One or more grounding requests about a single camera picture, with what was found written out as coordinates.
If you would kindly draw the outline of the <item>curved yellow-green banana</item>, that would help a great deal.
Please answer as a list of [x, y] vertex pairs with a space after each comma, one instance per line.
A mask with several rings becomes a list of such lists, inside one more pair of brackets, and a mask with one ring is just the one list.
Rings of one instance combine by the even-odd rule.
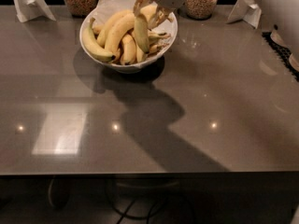
[[144, 53], [150, 52], [150, 42], [148, 38], [148, 22], [143, 14], [135, 17], [135, 42]]

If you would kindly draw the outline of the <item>small banana at right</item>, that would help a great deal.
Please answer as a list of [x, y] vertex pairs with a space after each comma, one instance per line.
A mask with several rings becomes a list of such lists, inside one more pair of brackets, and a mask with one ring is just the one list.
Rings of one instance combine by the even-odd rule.
[[168, 45], [167, 40], [171, 37], [171, 35], [169, 33], [156, 33], [154, 31], [149, 31], [148, 37], [149, 55], [153, 55]]

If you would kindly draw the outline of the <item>long yellow top banana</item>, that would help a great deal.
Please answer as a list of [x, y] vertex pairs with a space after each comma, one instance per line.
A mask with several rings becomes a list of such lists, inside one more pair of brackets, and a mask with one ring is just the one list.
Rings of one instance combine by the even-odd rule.
[[[148, 5], [141, 9], [140, 14], [143, 14], [147, 21], [150, 7], [154, 5]], [[113, 27], [110, 29], [107, 35], [107, 40], [105, 43], [105, 49], [115, 53], [118, 50], [119, 44], [125, 34], [135, 27], [135, 17], [136, 15], [132, 12], [132, 14], [128, 14], [124, 16], [122, 19], [117, 21]]]

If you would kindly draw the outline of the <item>white paper napkin in bowl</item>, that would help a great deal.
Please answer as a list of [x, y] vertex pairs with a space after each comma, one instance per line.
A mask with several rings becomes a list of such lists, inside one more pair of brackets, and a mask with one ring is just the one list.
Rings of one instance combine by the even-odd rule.
[[111, 0], [98, 0], [92, 17], [95, 18], [95, 24], [104, 24], [119, 9]]

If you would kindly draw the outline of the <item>small yellow middle banana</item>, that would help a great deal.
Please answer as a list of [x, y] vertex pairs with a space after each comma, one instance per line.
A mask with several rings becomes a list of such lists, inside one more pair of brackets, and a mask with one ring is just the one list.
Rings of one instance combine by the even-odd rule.
[[130, 65], [135, 62], [136, 46], [135, 40], [129, 34], [126, 34], [121, 40], [122, 56], [121, 65]]

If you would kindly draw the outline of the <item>yellow banana behind top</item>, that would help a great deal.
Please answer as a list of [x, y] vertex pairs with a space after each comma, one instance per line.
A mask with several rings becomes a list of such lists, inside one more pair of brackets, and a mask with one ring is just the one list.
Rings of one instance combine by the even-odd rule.
[[113, 27], [113, 25], [128, 14], [132, 14], [132, 11], [129, 9], [125, 9], [125, 10], [116, 12], [115, 14], [110, 16], [109, 19], [106, 21], [106, 23], [102, 26], [102, 29], [101, 29], [99, 35], [97, 36], [97, 43], [102, 48], [105, 46], [108, 32]]

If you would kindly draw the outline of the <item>white ceramic bowl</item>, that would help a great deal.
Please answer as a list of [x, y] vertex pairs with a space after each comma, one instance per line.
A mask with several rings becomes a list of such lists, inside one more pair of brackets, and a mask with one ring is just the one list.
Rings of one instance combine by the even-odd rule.
[[156, 62], [178, 33], [174, 14], [148, 29], [136, 26], [134, 4], [135, 0], [100, 0], [79, 32], [80, 44], [92, 60], [124, 74]]

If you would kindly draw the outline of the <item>greenish banana at left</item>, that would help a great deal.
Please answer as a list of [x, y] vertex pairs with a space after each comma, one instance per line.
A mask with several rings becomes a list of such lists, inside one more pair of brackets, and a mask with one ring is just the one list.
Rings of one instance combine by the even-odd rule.
[[81, 33], [83, 47], [96, 60], [104, 63], [112, 62], [115, 55], [106, 49], [103, 49], [96, 41], [93, 33], [93, 23], [95, 18], [90, 18], [88, 26]]

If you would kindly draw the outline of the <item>glass jar of cereal right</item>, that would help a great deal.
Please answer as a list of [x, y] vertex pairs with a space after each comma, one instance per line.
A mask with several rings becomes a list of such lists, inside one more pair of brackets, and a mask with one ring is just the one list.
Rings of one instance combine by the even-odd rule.
[[193, 19], [205, 20], [208, 19], [218, 0], [187, 0], [185, 2], [187, 15]]

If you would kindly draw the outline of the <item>white sign stand right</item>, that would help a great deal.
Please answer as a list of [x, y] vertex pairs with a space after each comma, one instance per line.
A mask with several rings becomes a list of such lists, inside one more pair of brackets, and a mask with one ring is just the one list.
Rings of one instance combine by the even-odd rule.
[[255, 0], [237, 0], [228, 16], [227, 23], [244, 21], [257, 29], [261, 16], [262, 10]]

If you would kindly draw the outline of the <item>white sign stand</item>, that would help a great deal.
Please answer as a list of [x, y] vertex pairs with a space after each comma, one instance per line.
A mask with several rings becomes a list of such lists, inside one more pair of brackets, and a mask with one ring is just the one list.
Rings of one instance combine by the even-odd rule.
[[38, 17], [46, 17], [55, 21], [50, 7], [45, 0], [13, 0], [20, 22], [27, 22]]
[[227, 23], [244, 21], [257, 29], [261, 16], [262, 10], [255, 0], [237, 0], [228, 16]]

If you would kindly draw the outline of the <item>white sign stand left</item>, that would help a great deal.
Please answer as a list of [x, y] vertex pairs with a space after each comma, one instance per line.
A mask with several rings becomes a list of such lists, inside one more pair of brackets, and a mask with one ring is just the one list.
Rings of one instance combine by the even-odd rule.
[[55, 21], [50, 7], [45, 0], [13, 0], [20, 22], [27, 22], [38, 17], [46, 17]]

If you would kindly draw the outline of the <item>stacked paper cups far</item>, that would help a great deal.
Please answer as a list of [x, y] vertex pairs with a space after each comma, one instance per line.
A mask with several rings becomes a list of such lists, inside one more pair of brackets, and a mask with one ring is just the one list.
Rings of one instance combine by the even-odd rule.
[[276, 24], [273, 26], [270, 38], [273, 42], [275, 42], [283, 48], [287, 48], [289, 46], [286, 42], [286, 32], [282, 27], [278, 27]]

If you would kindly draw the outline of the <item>stacked paper cups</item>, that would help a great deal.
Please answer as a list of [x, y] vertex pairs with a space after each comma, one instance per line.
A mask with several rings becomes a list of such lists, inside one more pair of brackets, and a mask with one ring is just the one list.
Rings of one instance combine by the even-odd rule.
[[295, 57], [293, 56], [293, 54], [290, 55], [289, 57], [289, 63], [292, 66], [292, 68], [294, 70], [296, 70], [297, 72], [299, 72], [299, 62], [295, 59]]
[[273, 26], [270, 38], [273, 42], [275, 42], [283, 48], [287, 48], [289, 46], [286, 42], [286, 32], [282, 27], [278, 27], [276, 24]]

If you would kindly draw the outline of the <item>black rubber mat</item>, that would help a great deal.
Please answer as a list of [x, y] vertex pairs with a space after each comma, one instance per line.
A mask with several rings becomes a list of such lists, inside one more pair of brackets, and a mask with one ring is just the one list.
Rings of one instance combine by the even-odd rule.
[[270, 35], [271, 35], [270, 32], [262, 32], [263, 39], [267, 42], [270, 48], [276, 53], [276, 55], [283, 62], [285, 67], [292, 73], [292, 75], [295, 77], [295, 80], [299, 82], [299, 71], [294, 69], [289, 62], [289, 58], [291, 57], [291, 52], [287, 48], [284, 48], [279, 44], [275, 43], [271, 39]]

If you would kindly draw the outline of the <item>stacked paper cups near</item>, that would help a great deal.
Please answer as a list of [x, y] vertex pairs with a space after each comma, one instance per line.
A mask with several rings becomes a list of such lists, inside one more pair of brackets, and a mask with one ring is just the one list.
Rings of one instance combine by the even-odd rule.
[[299, 62], [295, 59], [295, 57], [293, 56], [293, 54], [290, 55], [289, 57], [289, 63], [292, 66], [292, 68], [294, 70], [296, 70], [297, 72], [299, 72]]

